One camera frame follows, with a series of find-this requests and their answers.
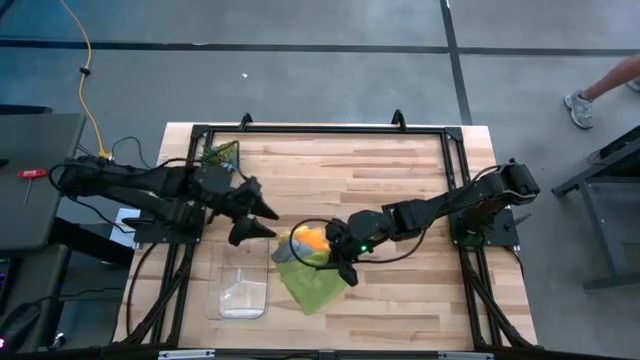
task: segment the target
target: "yellow cable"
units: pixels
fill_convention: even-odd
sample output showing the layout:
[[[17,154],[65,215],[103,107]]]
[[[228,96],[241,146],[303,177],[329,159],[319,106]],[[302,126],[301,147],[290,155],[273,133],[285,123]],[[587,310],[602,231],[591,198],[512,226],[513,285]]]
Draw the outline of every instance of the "yellow cable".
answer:
[[[60,1],[60,4],[64,6],[64,8],[69,13],[69,15],[71,15],[73,20],[76,22],[76,24],[78,25],[78,28],[80,28],[80,31],[82,32],[82,36],[84,37],[84,41],[87,43],[87,49],[89,50],[89,53],[87,55],[87,62],[84,65],[84,68],[89,70],[89,66],[91,65],[91,42],[89,42],[89,37],[87,36],[87,32],[84,31],[84,27],[82,26],[82,23],[80,23],[80,20],[78,20],[76,15],[73,13],[73,11],[71,11],[71,9],[69,8],[69,6],[67,6],[64,0],[59,0],[59,1]],[[91,120],[91,123],[93,124],[93,129],[96,132],[96,138],[98,139],[98,147],[99,147],[98,156],[104,157],[104,158],[110,158],[111,154],[108,153],[104,149],[104,146],[102,145],[102,137],[100,136],[98,123],[96,122],[96,119],[93,117],[93,114],[91,114],[91,111],[89,111],[89,107],[84,101],[84,83],[85,83],[86,77],[87,77],[87,74],[82,73],[82,77],[80,78],[80,86],[78,87],[78,98],[80,99],[80,104],[82,104],[82,107],[84,108],[84,111],[87,114],[87,117],[89,117],[89,119]]]

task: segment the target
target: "aluminum frame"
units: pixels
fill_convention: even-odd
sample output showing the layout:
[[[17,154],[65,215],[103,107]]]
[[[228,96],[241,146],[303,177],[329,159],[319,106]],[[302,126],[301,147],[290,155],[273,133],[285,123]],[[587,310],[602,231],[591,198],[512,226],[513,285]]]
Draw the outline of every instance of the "aluminum frame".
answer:
[[[245,114],[239,125],[220,124],[220,125],[206,125],[197,124],[193,125],[191,131],[191,139],[189,143],[189,151],[187,159],[195,160],[198,144],[204,137],[205,146],[213,144],[213,139],[216,133],[309,133],[309,134],[407,134],[407,135],[434,135],[438,136],[440,145],[442,148],[442,155],[445,165],[445,174],[447,178],[448,190],[454,190],[457,188],[456,179],[454,175],[453,159],[451,154],[450,145],[455,145],[457,152],[457,158],[462,174],[463,184],[470,181],[469,167],[466,158],[466,152],[464,148],[464,139],[462,135],[462,129],[460,127],[428,127],[428,126],[407,126],[404,116],[400,110],[396,110],[390,125],[269,125],[269,124],[254,124],[251,115]],[[178,248],[180,245],[170,245],[169,253],[167,254],[167,262],[165,264],[163,280],[161,284],[162,289],[165,289],[169,282],[171,275],[173,274],[173,264],[175,263]],[[467,253],[463,249],[459,250],[459,256],[462,266],[462,256],[467,256]],[[487,260],[483,250],[476,252],[476,258],[479,265],[479,276],[485,289],[491,293],[491,281],[489,278],[489,270],[487,267]],[[465,289],[465,298],[467,302],[467,310],[470,322],[470,331],[472,334],[474,348],[486,346],[486,342],[482,337],[480,329],[480,320],[478,315],[478,307],[475,300],[475,292],[470,284],[469,276],[464,271],[462,272],[463,283]],[[178,289],[178,298],[174,309],[174,318],[171,326],[171,331],[168,343],[177,344],[180,335],[180,329],[182,326],[182,315],[184,312],[186,291],[188,287],[188,279],[182,282]],[[156,321],[153,326],[152,342],[158,343],[160,341],[160,333],[162,332],[162,323],[164,320],[165,311],[162,316]],[[489,324],[491,331],[491,344],[496,346],[502,345],[502,339],[498,326],[491,315],[489,315]]]

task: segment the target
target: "gray shoe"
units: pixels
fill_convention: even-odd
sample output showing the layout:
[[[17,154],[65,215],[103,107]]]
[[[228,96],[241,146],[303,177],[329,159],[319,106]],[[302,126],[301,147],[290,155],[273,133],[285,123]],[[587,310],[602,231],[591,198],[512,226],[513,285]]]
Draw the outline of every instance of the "gray shoe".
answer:
[[[631,88],[631,90],[640,93],[640,78],[635,80],[631,80],[627,83],[627,86]]]
[[[593,125],[591,124],[591,106],[592,104],[587,100],[581,98],[580,93],[582,91],[576,91],[572,95],[567,95],[564,97],[564,104],[569,109],[569,113],[571,115],[571,120],[576,124],[577,127],[581,129],[591,129]]]

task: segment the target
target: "orange toy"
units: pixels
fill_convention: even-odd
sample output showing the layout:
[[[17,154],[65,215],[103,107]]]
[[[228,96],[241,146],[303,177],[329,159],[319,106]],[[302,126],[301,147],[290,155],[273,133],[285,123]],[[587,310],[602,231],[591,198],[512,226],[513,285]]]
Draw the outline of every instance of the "orange toy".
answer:
[[[329,242],[324,237],[324,232],[320,227],[313,229],[302,228],[296,231],[293,238],[300,243],[309,245],[313,251],[330,251]]]

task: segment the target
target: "green cloth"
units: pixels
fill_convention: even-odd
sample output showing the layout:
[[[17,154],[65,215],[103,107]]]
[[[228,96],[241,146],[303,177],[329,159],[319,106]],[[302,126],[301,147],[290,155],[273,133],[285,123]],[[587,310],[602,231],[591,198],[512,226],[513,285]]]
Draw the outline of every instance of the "green cloth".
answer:
[[[316,252],[303,258],[314,265],[325,265],[329,254]],[[276,264],[280,279],[306,315],[313,314],[342,293],[347,283],[338,270],[316,270],[299,261]]]

